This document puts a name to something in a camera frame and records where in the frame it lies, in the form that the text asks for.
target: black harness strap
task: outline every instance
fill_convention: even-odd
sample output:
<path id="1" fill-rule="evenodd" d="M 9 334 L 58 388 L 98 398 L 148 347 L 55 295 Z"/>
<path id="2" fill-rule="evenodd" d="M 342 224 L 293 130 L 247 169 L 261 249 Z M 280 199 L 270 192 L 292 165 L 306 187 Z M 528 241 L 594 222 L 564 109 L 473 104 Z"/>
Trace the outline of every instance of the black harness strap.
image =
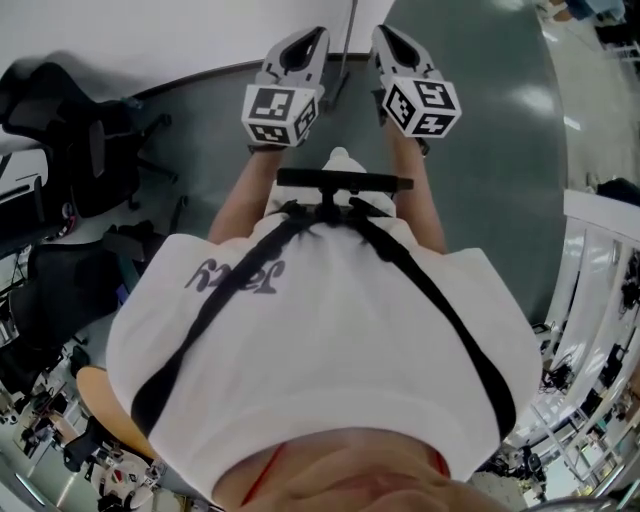
<path id="1" fill-rule="evenodd" d="M 376 226 L 369 219 L 355 217 L 349 224 L 362 235 L 376 250 L 380 259 L 393 263 L 407 276 L 418 289 L 424 293 L 432 304 L 437 307 L 452 325 L 464 348 L 467 350 L 471 362 L 478 372 L 482 385 L 495 411 L 500 438 L 507 437 L 516 424 L 516 407 L 509 386 L 500 371 L 484 355 L 480 347 L 464 326 L 449 301 L 431 278 L 418 266 L 405 246 L 393 238 L 384 229 Z"/>
<path id="2" fill-rule="evenodd" d="M 146 437 L 149 437 L 169 400 L 187 351 L 227 305 L 231 297 L 246 285 L 267 261 L 277 257 L 281 249 L 295 235 L 316 222 L 313 217 L 298 213 L 298 208 L 302 209 L 296 204 L 287 204 L 283 207 L 282 211 L 290 213 L 289 218 L 260 240 L 207 297 L 180 348 L 136 394 L 131 406 L 131 418 Z"/>
<path id="3" fill-rule="evenodd" d="M 122 509 L 124 512 L 131 512 L 133 510 L 131 508 L 131 502 L 133 501 L 133 497 L 136 495 L 136 491 L 131 491 L 127 494 L 127 497 L 124 499 L 124 503 L 122 504 Z"/>
<path id="4" fill-rule="evenodd" d="M 500 437 L 506 437 L 515 426 L 516 410 L 513 397 L 504 378 L 489 358 L 480 350 L 480 347 L 446 297 L 413 260 L 409 251 L 389 233 L 373 224 L 367 218 L 367 215 L 381 216 L 378 213 L 382 212 L 376 211 L 375 208 L 360 199 L 352 200 L 351 203 L 354 208 L 338 224 L 343 224 L 358 231 L 371 244 L 383 261 L 393 263 L 451 323 L 467 350 L 493 406 Z M 247 284 L 267 261 L 276 257 L 295 235 L 319 222 L 328 222 L 331 225 L 336 224 L 335 212 L 325 210 L 323 213 L 322 210 L 317 210 L 316 214 L 312 215 L 307 213 L 301 206 L 295 204 L 295 202 L 287 203 L 281 209 L 281 212 L 288 213 L 289 218 L 260 240 L 229 273 L 226 279 L 218 285 L 205 300 L 180 348 L 136 394 L 132 404 L 131 416 L 145 436 L 149 436 L 164 410 L 178 378 L 182 360 L 187 350 L 209 327 L 235 292 Z"/>

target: office chair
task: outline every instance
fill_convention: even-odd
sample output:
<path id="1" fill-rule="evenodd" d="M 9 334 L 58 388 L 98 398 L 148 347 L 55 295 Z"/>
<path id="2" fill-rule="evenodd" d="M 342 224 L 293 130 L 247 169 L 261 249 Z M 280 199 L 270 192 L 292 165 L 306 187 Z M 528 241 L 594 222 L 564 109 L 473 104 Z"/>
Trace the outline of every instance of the office chair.
<path id="1" fill-rule="evenodd" d="M 20 336 L 0 347 L 0 382 L 11 393 L 31 394 L 38 376 L 61 361 L 61 348 L 34 350 Z"/>
<path id="2" fill-rule="evenodd" d="M 38 67 L 22 89 L 10 101 L 3 128 L 46 144 L 64 158 L 80 216 L 99 215 L 129 201 L 140 185 L 139 167 L 177 180 L 176 174 L 138 157 L 155 129 L 170 124 L 169 116 L 138 130 L 129 103 L 94 102 L 54 63 Z"/>
<path id="3" fill-rule="evenodd" d="M 27 284 L 9 292 L 9 307 L 20 338 L 34 349 L 62 347 L 118 307 L 117 258 L 101 241 L 37 246 L 28 276 Z"/>
<path id="4" fill-rule="evenodd" d="M 66 225 L 70 184 L 53 157 L 48 149 L 0 157 L 0 257 L 53 236 Z"/>
<path id="5" fill-rule="evenodd" d="M 182 211 L 188 204 L 187 196 L 178 198 L 169 222 L 168 235 L 176 233 Z M 124 284 L 120 298 L 123 302 L 127 297 L 126 292 L 130 293 L 135 288 L 166 238 L 155 232 L 151 221 L 143 221 L 135 226 L 111 226 L 105 232 L 102 237 L 104 248 L 119 257 L 120 275 Z"/>
<path id="6" fill-rule="evenodd" d="M 640 187 L 624 178 L 615 178 L 598 185 L 599 196 L 640 207 Z"/>
<path id="7" fill-rule="evenodd" d="M 0 125 L 3 124 L 13 104 L 24 88 L 25 80 L 20 76 L 16 66 L 11 66 L 0 78 Z"/>
<path id="8" fill-rule="evenodd" d="M 69 471 L 77 473 L 80 471 L 82 463 L 89 461 L 96 450 L 101 448 L 105 449 L 105 451 L 114 448 L 122 449 L 134 454 L 136 457 L 140 457 L 149 465 L 153 463 L 152 458 L 121 443 L 111 432 L 104 428 L 94 416 L 91 416 L 87 421 L 87 427 L 84 433 L 67 443 L 64 447 L 64 465 Z"/>

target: black chair back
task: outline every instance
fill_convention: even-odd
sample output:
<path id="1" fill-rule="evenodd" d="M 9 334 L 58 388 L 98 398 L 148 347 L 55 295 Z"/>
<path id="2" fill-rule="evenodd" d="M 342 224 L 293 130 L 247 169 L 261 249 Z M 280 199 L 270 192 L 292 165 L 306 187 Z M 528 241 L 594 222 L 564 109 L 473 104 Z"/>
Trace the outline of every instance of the black chair back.
<path id="1" fill-rule="evenodd" d="M 0 78 L 0 124 L 7 120 L 13 105 L 26 89 L 26 80 L 18 74 L 16 66 L 11 66 Z"/>
<path id="2" fill-rule="evenodd" d="M 95 217 L 129 199 L 140 187 L 137 155 L 142 143 L 129 135 L 106 141 L 94 158 L 95 143 L 91 131 L 79 135 L 68 151 L 69 170 L 73 177 L 73 199 L 78 213 Z"/>
<path id="3" fill-rule="evenodd" d="M 35 348 L 61 346 L 80 329 L 113 313 L 122 284 L 117 257 L 102 241 L 37 246 L 29 282 L 9 293 L 14 324 Z"/>
<path id="4" fill-rule="evenodd" d="M 84 434 L 76 437 L 64 447 L 65 467 L 72 473 L 79 472 L 83 462 L 88 460 L 96 450 L 102 448 L 104 443 L 112 442 L 112 440 L 113 436 L 109 431 L 91 416 Z"/>
<path id="5" fill-rule="evenodd" d="M 20 392 L 28 396 L 38 375 L 58 363 L 61 351 L 62 347 L 33 350 L 18 336 L 0 347 L 0 382 L 9 393 Z"/>
<path id="6" fill-rule="evenodd" d="M 73 140 L 74 130 L 95 117 L 96 103 L 67 72 L 48 62 L 26 80 L 25 90 L 3 123 L 7 133 L 22 135 L 53 148 Z"/>

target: desk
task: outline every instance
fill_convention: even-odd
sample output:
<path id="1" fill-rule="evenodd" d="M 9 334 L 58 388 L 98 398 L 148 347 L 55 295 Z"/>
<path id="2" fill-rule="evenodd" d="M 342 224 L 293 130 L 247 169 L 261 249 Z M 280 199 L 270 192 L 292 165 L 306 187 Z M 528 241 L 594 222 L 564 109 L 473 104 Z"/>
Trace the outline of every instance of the desk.
<path id="1" fill-rule="evenodd" d="M 64 416 L 61 416 L 57 412 L 53 412 L 49 416 L 49 419 L 51 420 L 51 423 L 53 423 L 53 428 L 60 433 L 64 444 L 70 443 L 78 437 L 78 431 Z"/>
<path id="2" fill-rule="evenodd" d="M 158 457 L 147 438 L 116 399 L 106 370 L 85 366 L 78 372 L 76 381 L 82 400 L 104 428 L 142 455 L 152 459 Z"/>
<path id="3" fill-rule="evenodd" d="M 35 392 L 35 395 L 38 394 L 38 388 L 40 388 L 42 391 L 49 389 L 51 391 L 55 390 L 55 392 L 50 393 L 47 392 L 47 394 L 49 395 L 49 397 L 47 398 L 46 403 L 44 404 L 40 404 L 41 407 L 39 407 L 38 411 L 36 412 L 34 410 L 34 399 L 32 399 L 24 408 L 24 410 L 22 411 L 22 413 L 20 414 L 19 418 L 18 418 L 18 423 L 16 424 L 15 429 L 13 430 L 13 442 L 16 444 L 16 446 L 18 448 L 20 448 L 20 450 L 24 451 L 26 448 L 26 443 L 25 441 L 22 439 L 22 433 L 26 430 L 26 429 L 36 429 L 36 427 L 38 426 L 38 423 L 40 422 L 40 420 L 43 419 L 49 419 L 51 420 L 51 413 L 52 413 L 52 404 L 54 399 L 58 396 L 62 394 L 63 389 L 65 388 L 65 383 L 63 381 L 60 381 L 59 379 L 55 378 L 55 375 L 50 375 L 50 378 L 48 379 L 48 381 L 44 381 L 44 377 L 42 375 L 38 376 L 38 380 L 36 381 L 36 384 L 34 385 L 33 389 Z M 67 401 L 67 403 L 69 403 L 69 399 L 68 397 L 64 397 L 65 400 Z M 25 452 L 25 455 L 27 455 L 27 457 L 32 458 L 33 455 L 35 454 L 35 452 L 37 451 L 37 447 L 40 445 L 48 445 L 49 441 L 51 440 L 51 431 L 49 431 L 49 433 L 41 438 L 38 442 L 38 445 L 36 445 L 36 449 L 34 449 L 31 453 L 27 454 Z"/>

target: person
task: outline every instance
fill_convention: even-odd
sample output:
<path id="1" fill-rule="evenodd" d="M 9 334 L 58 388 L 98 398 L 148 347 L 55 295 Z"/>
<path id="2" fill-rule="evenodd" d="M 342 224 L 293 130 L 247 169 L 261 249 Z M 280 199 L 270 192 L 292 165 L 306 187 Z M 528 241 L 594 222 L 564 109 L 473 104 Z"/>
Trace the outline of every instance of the person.
<path id="1" fill-rule="evenodd" d="M 115 317 L 107 371 L 118 400 L 167 464 L 229 512 L 505 510 L 463 482 L 537 393 L 537 342 L 481 250 L 447 253 L 418 143 L 391 121 L 384 129 L 393 172 L 413 189 L 358 197 L 461 322 L 359 232 L 318 222 L 180 352 L 207 301 L 287 222 L 282 206 L 321 201 L 273 184 L 281 151 L 251 156 L 207 241 L 169 237 Z M 344 148 L 325 169 L 365 172 Z M 179 352 L 175 381 L 156 379 Z M 501 375 L 491 385 L 487 366 Z M 152 426 L 147 406 L 159 411 Z"/>
<path id="2" fill-rule="evenodd" d="M 621 21 L 625 13 L 623 0 L 543 0 L 538 5 L 549 19 L 560 23 L 573 19 L 581 21 L 599 14 Z"/>

